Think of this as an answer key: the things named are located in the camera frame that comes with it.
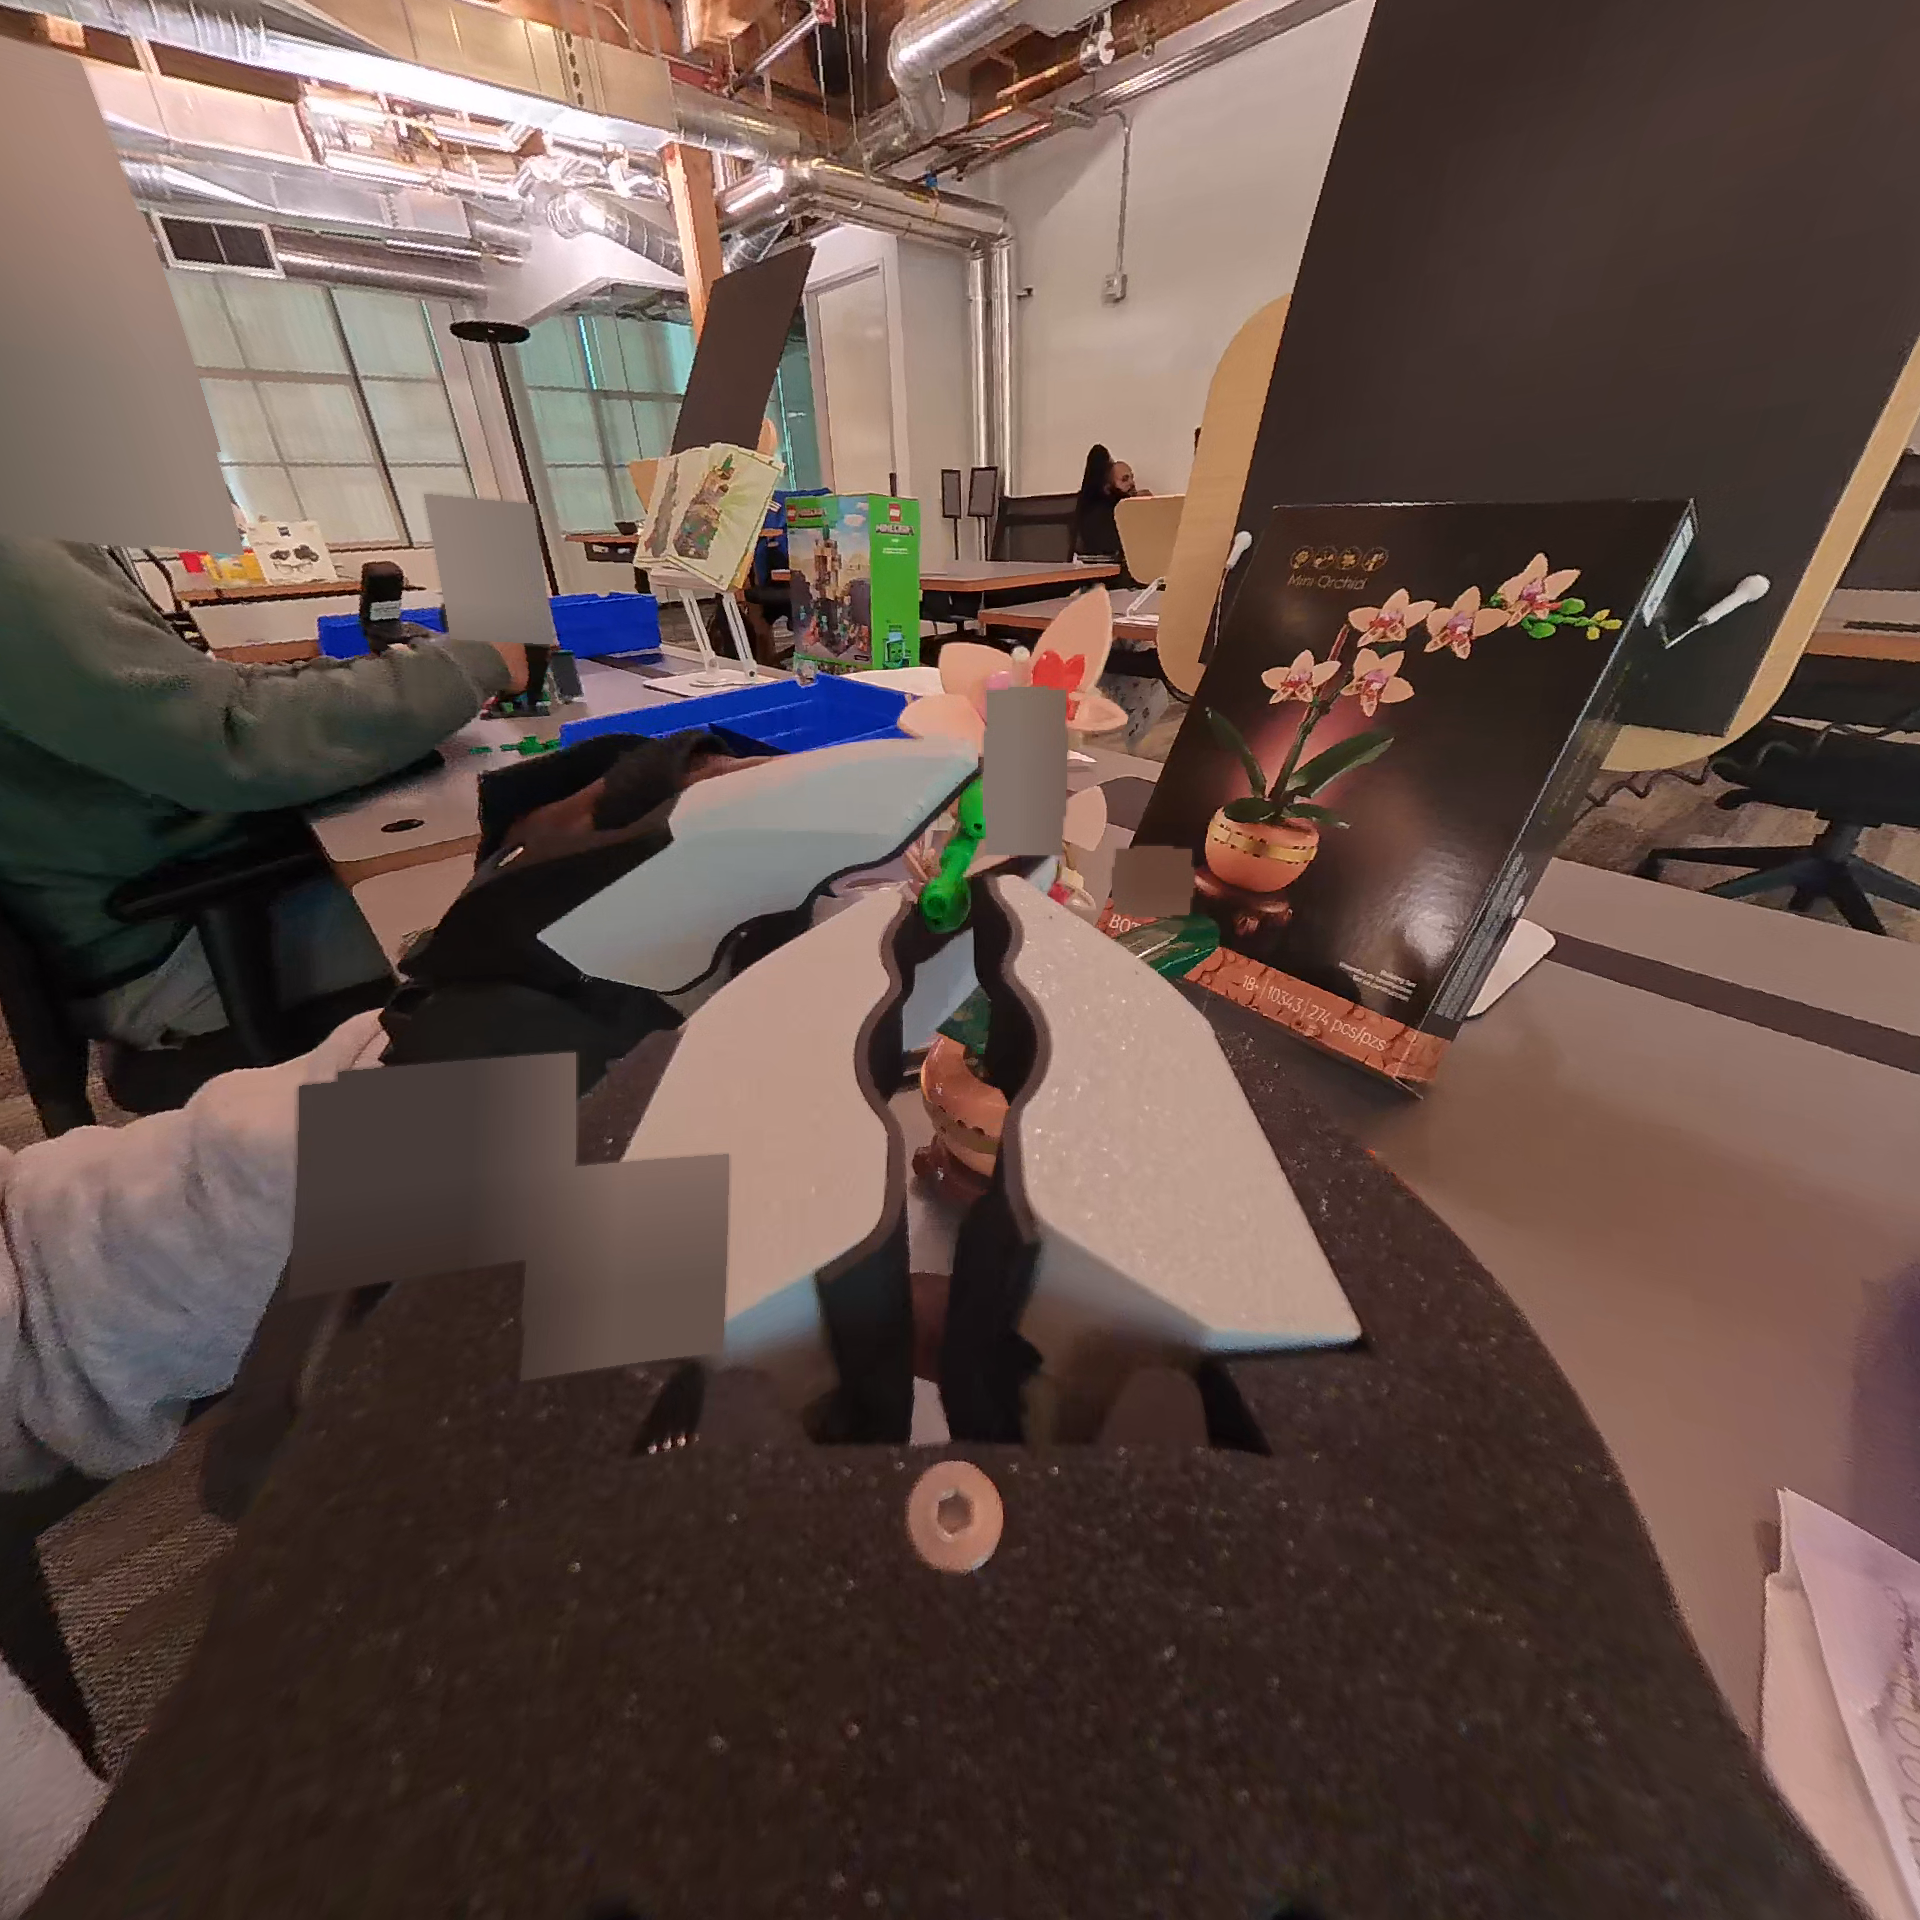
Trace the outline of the person's light grey sweatshirt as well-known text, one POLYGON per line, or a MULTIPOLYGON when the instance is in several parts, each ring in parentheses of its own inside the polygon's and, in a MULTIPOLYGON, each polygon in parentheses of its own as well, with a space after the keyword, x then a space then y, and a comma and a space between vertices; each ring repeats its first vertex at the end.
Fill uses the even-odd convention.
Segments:
POLYGON ((0 1665, 0 1912, 21 1920, 80 1845, 103 1778, 56 1724, 11 1665, 0 1665))

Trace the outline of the blue plastic bin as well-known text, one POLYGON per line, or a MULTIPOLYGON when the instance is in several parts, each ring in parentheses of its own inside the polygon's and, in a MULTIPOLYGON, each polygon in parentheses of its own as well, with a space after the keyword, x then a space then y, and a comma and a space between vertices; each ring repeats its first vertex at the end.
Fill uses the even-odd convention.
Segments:
MULTIPOLYGON (((552 596, 558 645, 573 660, 659 660, 659 596, 644 593, 575 593, 552 596)), ((368 660, 368 630, 350 613, 319 615, 319 660, 368 660)))
POLYGON ((733 753, 803 758, 803 753, 829 753, 829 745, 904 735, 895 731, 904 707, 913 707, 904 691, 863 687, 863 678, 820 678, 820 687, 758 678, 737 691, 573 716, 558 731, 558 745, 717 731, 717 735, 733 735, 733 753))

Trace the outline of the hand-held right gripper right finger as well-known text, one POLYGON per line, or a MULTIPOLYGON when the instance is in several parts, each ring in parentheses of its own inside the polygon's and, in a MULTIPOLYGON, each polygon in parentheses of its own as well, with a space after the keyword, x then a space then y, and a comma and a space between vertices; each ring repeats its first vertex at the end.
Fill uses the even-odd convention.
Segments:
POLYGON ((1359 1319, 1211 1018, 1029 874, 974 882, 1010 1118, 947 1272, 947 1434, 1090 1434, 1152 1362, 1357 1346, 1359 1319))

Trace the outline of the grey desk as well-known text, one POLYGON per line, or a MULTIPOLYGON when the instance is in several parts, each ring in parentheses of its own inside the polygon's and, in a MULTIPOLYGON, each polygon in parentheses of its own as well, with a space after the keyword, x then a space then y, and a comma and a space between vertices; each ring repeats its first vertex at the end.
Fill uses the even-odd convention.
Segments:
POLYGON ((524 735, 558 745, 573 716, 664 707, 664 691, 651 691, 659 669, 575 661, 575 678, 583 678, 583 698, 558 707, 552 716, 472 716, 466 731, 435 745, 435 762, 311 803, 304 822, 327 864, 344 882, 368 882, 386 871, 458 856, 480 842, 480 778, 530 758, 515 753, 524 735))
POLYGON ((1914 1552, 1920 965, 1555 856, 1555 949, 1404 1098, 1199 994, 1515 1298, 1762 1731, 1781 1491, 1914 1552))

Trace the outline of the black floor lamp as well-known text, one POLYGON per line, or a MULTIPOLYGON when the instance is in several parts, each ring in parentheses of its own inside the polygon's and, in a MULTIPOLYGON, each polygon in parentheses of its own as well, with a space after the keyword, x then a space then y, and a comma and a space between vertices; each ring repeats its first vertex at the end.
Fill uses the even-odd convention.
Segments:
POLYGON ((530 503, 530 521, 535 521, 547 593, 558 596, 558 566, 552 566, 552 536, 547 536, 547 513, 535 513, 535 477, 530 477, 530 449, 524 449, 524 427, 515 427, 515 394, 513 394, 513 364, 505 364, 505 348, 524 348, 530 331, 524 331, 524 327, 505 327, 505 317, 449 317, 449 336, 490 355, 490 380, 495 380, 495 406, 505 406, 513 457, 515 457, 515 483, 524 483, 524 503, 530 503))

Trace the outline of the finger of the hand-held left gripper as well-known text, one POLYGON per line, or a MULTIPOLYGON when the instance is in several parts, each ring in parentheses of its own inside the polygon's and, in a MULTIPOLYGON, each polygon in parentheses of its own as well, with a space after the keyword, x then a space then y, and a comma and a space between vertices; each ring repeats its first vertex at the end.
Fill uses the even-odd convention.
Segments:
POLYGON ((535 933, 573 967, 675 994, 717 949, 803 913, 829 874, 889 864, 974 778, 974 745, 889 735, 706 778, 670 842, 535 933))
POLYGON ((936 944, 918 979, 913 994, 895 1011, 895 1034, 904 1047, 929 1047, 936 1032, 974 994, 974 936, 956 933, 947 944, 936 944))

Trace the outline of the black orchid set box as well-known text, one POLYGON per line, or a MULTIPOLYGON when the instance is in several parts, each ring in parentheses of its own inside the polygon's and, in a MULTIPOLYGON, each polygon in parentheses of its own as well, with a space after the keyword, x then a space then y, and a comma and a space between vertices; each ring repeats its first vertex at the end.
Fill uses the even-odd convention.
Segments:
POLYGON ((1684 496, 1273 503, 1134 822, 1215 922, 1198 983, 1431 1088, 1684 544, 1684 496))

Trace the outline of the toy brick orchid plant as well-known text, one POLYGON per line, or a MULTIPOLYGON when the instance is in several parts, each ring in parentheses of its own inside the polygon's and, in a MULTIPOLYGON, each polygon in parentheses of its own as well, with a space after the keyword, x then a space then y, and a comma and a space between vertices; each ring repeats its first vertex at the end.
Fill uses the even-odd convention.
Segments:
MULTIPOLYGON (((1112 661, 1112 637, 1118 637, 1112 593, 1081 593, 1017 660, 992 645, 947 645, 936 661, 936 691, 918 691, 895 731, 984 753, 992 691, 1029 691, 1029 687, 1063 691, 1069 731, 1118 731, 1120 714, 1093 691, 1093 669, 1112 661)), ((971 864, 984 849, 984 784, 964 784, 944 822, 947 840, 936 849, 913 849, 918 913, 929 933, 964 933, 971 864)), ((1215 955, 1215 922, 1156 914, 1156 922, 1120 933, 1120 949, 1134 949, 1164 979, 1198 979, 1198 965, 1215 955)), ((947 1203, 974 1203, 995 1173, 1002 1088, 992 1088, 984 1073, 984 1042, 992 1042, 992 994, 971 993, 956 1018, 924 1042, 924 1069, 918 1069, 924 1118, 929 1118, 918 1173, 947 1203)))

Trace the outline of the clear booklet stand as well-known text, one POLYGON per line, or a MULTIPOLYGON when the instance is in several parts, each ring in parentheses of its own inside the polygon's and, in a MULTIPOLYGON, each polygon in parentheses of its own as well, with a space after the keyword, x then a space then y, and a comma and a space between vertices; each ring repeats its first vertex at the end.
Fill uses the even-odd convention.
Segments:
POLYGON ((764 678, 773 678, 773 661, 758 661, 758 645, 749 645, 749 625, 745 625, 737 593, 713 593, 713 585, 689 585, 689 576, 664 576, 664 574, 659 574, 659 596, 664 596, 664 593, 683 607, 683 630, 689 630, 689 645, 698 645, 698 661, 651 678, 651 691, 664 691, 664 698, 706 698, 706 691, 737 691, 737 687, 764 687, 764 678))

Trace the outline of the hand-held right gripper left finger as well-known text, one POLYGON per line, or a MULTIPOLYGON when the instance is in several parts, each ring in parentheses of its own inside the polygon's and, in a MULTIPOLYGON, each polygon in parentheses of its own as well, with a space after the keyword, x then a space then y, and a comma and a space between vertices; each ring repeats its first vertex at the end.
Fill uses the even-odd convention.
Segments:
POLYGON ((904 890, 737 967, 670 1042, 631 1165, 733 1156, 717 1362, 841 1439, 913 1439, 918 1299, 904 1136, 904 890))

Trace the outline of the wood-edged office table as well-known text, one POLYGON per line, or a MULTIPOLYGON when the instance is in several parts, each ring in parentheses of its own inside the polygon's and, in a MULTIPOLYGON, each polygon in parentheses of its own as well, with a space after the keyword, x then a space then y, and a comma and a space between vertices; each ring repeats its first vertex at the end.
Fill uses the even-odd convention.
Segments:
POLYGON ((1069 596, 1112 576, 1118 566, 944 556, 944 566, 924 566, 918 576, 924 593, 918 615, 924 630, 992 630, 1002 625, 1010 607, 1069 596))

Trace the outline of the person's left hand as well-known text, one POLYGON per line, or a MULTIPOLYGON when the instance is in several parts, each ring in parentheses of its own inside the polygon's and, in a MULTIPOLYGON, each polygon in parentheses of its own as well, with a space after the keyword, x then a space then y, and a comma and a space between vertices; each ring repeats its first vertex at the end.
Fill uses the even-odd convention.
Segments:
POLYGON ((575 849, 602 831, 644 822, 675 791, 749 762, 773 758, 737 758, 717 731, 670 731, 670 735, 602 731, 552 758, 515 758, 480 778, 480 864, 505 849, 535 856, 575 849))

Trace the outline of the open instruction booklet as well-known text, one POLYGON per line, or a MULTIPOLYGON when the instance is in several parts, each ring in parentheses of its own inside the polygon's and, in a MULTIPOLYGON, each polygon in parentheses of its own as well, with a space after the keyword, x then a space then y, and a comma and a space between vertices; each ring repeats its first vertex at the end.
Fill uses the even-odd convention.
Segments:
POLYGON ((651 596, 737 593, 784 463, 749 443, 689 443, 670 457, 640 457, 640 554, 651 596))

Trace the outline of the white box stand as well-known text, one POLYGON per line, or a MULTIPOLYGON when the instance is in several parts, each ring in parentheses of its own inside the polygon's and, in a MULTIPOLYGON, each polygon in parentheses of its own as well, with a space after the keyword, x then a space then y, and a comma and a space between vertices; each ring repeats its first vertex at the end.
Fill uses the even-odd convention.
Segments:
POLYGON ((1515 914, 1472 1000, 1466 1000, 1466 1022, 1486 1018, 1548 949, 1555 949, 1555 933, 1537 914, 1515 914))

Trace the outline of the green toy set box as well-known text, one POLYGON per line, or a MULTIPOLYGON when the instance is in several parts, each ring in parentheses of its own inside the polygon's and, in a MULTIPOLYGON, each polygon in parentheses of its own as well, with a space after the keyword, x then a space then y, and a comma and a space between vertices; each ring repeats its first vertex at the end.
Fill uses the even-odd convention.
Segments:
POLYGON ((820 669, 918 661, 918 496, 784 496, 789 649, 820 669))

